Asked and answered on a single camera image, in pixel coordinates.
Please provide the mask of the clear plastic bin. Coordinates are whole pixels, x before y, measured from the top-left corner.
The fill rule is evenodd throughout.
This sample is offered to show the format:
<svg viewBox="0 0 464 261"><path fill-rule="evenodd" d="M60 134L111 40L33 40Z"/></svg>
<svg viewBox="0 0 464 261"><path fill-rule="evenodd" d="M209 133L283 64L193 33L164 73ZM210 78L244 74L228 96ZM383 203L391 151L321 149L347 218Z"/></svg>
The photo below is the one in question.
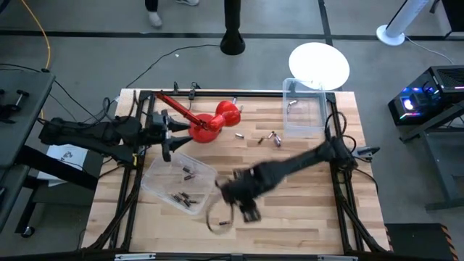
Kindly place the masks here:
<svg viewBox="0 0 464 261"><path fill-rule="evenodd" d="M185 172L183 167L189 167L191 173ZM185 181L184 177L187 175L195 175L195 177ZM157 196L179 210L190 215L198 215L210 194L213 193L217 175L218 172L213 167L186 154L174 153L171 155L170 162L155 159L149 169L144 172L141 186L150 194ZM196 200L198 203L191 203L191 206L187 207L183 203L186 198L181 195L181 192L185 192L190 196L187 200ZM177 202L174 200L172 194L177 194L182 201Z"/></svg>
<svg viewBox="0 0 464 261"><path fill-rule="evenodd" d="M323 133L327 118L326 91L308 88L296 78L283 81L283 136L315 138ZM298 100L294 105L289 102Z"/></svg>

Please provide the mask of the white round disc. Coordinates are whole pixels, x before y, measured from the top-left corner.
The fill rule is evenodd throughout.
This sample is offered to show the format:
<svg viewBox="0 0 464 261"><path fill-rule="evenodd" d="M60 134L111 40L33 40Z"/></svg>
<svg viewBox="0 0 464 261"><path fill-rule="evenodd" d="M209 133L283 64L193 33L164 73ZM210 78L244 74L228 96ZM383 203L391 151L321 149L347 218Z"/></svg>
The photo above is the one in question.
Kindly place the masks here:
<svg viewBox="0 0 464 261"><path fill-rule="evenodd" d="M289 69L308 88L321 91L342 87L350 74L347 58L335 47L318 42L295 48L289 56Z"/></svg>

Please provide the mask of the black RGB computer case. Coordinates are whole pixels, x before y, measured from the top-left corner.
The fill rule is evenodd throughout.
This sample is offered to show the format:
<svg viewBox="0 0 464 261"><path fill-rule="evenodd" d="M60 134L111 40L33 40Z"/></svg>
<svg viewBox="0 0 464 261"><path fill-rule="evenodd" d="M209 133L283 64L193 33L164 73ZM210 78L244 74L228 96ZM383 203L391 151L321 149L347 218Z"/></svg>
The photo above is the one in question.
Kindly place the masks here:
<svg viewBox="0 0 464 261"><path fill-rule="evenodd" d="M389 103L395 125L420 125L464 100L464 65L431 66Z"/></svg>

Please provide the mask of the grey metal stand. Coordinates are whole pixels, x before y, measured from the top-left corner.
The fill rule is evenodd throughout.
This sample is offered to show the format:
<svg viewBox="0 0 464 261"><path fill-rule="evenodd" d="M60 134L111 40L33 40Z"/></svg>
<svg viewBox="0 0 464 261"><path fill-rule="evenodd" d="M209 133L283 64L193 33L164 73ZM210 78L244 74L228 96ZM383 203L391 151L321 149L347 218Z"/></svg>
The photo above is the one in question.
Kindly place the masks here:
<svg viewBox="0 0 464 261"><path fill-rule="evenodd" d="M464 193L459 192L456 183L457 178L464 178L464 127L444 127L460 116L464 116L464 100L400 134L399 139L403 143L419 138L434 162L434 171L444 199L427 204L425 208L428 211L464 207Z"/></svg>

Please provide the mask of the white tower fan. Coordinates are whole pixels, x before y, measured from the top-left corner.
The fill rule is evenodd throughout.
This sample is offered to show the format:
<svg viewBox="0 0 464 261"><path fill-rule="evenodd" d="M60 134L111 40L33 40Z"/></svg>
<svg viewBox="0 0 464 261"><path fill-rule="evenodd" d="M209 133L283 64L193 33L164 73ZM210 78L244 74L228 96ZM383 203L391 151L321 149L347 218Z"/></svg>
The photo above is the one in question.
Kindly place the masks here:
<svg viewBox="0 0 464 261"><path fill-rule="evenodd" d="M388 24L376 29L379 41L388 46L399 46L406 39L405 31L430 0L405 0Z"/></svg>

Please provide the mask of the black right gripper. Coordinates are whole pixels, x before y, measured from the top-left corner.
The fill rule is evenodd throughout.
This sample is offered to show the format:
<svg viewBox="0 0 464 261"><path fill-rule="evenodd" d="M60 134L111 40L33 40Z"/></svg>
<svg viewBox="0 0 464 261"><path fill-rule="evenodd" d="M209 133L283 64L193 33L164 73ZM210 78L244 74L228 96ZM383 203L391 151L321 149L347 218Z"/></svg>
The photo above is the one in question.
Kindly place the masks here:
<svg viewBox="0 0 464 261"><path fill-rule="evenodd" d="M217 210L216 222L218 235L228 233L233 228L235 221L236 205L245 223L261 221L262 217L257 208L255 199L262 193L260 182L254 177L253 169L233 171L233 180L227 179L225 183L214 187L210 202L205 210L206 224L210 224L211 212L215 205L223 198L229 205L221 205ZM230 221L228 225L219 225L221 221Z"/></svg>

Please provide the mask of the black pole stand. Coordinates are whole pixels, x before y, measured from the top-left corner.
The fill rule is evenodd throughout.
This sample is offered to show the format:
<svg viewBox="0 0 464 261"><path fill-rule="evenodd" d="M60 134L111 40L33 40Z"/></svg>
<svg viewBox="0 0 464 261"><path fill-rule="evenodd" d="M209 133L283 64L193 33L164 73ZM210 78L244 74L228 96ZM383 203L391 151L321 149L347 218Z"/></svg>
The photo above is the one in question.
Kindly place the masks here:
<svg viewBox="0 0 464 261"><path fill-rule="evenodd" d="M239 55L246 44L239 28L241 25L241 0L224 0L225 33L220 42L220 50L227 55Z"/></svg>

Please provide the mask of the black clamp tool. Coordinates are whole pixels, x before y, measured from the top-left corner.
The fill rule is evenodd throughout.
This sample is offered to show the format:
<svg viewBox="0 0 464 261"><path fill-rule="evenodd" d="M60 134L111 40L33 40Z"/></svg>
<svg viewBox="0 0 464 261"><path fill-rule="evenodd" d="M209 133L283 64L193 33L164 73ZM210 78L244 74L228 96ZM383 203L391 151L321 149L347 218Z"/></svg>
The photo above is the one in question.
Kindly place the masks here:
<svg viewBox="0 0 464 261"><path fill-rule="evenodd" d="M19 97L14 104L0 105L0 123L15 124L15 121L11 120L10 117L14 112L19 112L21 110L19 106L21 100L30 96L27 91L20 89L17 90L17 94Z"/></svg>

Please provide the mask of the small grey black bracket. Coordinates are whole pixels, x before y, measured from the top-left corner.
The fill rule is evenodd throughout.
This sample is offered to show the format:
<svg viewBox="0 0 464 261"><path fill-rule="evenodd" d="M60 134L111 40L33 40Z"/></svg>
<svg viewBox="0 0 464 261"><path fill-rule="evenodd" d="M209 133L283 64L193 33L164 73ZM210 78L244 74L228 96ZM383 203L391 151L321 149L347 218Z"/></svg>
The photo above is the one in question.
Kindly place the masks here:
<svg viewBox="0 0 464 261"><path fill-rule="evenodd" d="M364 147L357 148L356 151L354 152L354 155L364 160L372 160L373 155L379 150L380 148L378 146L374 146L374 147L364 146Z"/></svg>

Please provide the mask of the black hazard-striped mat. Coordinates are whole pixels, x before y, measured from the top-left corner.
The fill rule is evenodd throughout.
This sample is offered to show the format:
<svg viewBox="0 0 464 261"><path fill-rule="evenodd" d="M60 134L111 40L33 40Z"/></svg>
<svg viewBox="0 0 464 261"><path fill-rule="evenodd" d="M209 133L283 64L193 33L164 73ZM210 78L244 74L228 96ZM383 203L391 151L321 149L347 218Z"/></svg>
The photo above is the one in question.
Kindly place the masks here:
<svg viewBox="0 0 464 261"><path fill-rule="evenodd" d="M459 261L450 232L441 223L387 223L385 227L395 254Z"/></svg>

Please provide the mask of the person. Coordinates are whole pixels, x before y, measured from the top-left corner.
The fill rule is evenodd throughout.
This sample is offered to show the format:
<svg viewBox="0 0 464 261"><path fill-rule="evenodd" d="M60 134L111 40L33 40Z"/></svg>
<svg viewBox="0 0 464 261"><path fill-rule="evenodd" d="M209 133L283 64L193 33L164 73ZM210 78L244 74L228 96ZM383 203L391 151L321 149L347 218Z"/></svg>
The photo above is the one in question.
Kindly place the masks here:
<svg viewBox="0 0 464 261"><path fill-rule="evenodd" d="M175 0L179 4L185 4L188 6L197 6L199 0ZM162 19L158 13L159 0L144 0L144 6L148 13L148 19L152 27L162 27Z"/></svg>

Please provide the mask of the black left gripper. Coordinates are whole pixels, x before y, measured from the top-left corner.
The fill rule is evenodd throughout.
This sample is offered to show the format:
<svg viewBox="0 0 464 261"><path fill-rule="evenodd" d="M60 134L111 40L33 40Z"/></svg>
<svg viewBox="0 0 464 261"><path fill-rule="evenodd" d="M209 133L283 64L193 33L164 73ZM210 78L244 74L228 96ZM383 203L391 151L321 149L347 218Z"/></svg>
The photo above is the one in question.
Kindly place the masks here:
<svg viewBox="0 0 464 261"><path fill-rule="evenodd" d="M169 130L172 132L188 130L191 125L189 123L182 123L169 118L168 113L166 117L166 124L163 126L156 126L151 124L151 113L146 116L146 124L144 129L144 144L146 146L160 144L162 147L162 158L165 162L171 161L170 151L174 152L184 144L190 142L192 136L170 137Z"/></svg>

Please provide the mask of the black aluminium extrusion frame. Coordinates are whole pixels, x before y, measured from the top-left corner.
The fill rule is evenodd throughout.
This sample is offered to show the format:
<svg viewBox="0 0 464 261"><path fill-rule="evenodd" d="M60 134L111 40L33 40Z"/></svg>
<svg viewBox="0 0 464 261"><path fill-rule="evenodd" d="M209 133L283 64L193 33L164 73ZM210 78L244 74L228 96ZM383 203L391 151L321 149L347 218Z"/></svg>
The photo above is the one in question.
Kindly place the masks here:
<svg viewBox="0 0 464 261"><path fill-rule="evenodd" d="M234 91L219 97L200 96L194 101L195 113L213 113L218 102L238 96L244 106L239 125L224 128L211 144L190 142L183 152L210 165L221 176L232 169L248 167L267 159L281 160L313 148L323 139L285 138L283 136L281 91ZM354 92L335 92L338 110L347 117L346 134L365 146ZM273 141L257 144L262 136L275 131L282 137L280 148ZM244 138L235 137L239 133ZM82 247L89 247L115 216L123 170L107 174L97 186ZM357 214L376 242L389 249L375 184L362 173L354 172L352 188ZM328 163L316 165L289 177L275 191L257 200L262 213L259 223L243 223L236 210L230 232L215 235L204 224L204 215L190 215L141 190L136 206L130 242L131 252L218 253L218 254L342 254L338 215Z"/></svg>

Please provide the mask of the white paper sheet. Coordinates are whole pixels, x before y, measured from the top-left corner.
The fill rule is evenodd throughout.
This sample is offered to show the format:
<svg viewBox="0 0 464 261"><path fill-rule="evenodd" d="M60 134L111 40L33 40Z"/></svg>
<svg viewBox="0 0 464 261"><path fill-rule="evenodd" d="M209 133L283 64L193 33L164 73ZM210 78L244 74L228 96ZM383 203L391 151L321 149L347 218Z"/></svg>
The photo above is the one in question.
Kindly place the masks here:
<svg viewBox="0 0 464 261"><path fill-rule="evenodd" d="M59 160L60 162L63 162L66 165L69 165L75 169L82 170L83 163L85 162L87 153L88 153L87 149L80 148L78 146L51 145L48 148L46 155L56 160ZM48 187L57 186L57 185L66 183L66 181L58 179L57 177L54 177L44 172L39 172L37 179L47 181Z"/></svg>

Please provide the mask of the grey folding table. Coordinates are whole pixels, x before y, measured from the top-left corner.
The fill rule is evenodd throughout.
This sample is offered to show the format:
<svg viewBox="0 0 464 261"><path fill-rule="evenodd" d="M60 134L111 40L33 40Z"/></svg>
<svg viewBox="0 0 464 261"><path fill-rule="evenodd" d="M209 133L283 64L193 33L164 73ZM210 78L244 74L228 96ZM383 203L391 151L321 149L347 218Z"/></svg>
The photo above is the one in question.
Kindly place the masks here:
<svg viewBox="0 0 464 261"><path fill-rule="evenodd" d="M55 76L50 72L0 71L0 102L17 104L12 124L0 123L0 233L15 205L29 167L15 160L25 145L42 109Z"/></svg>

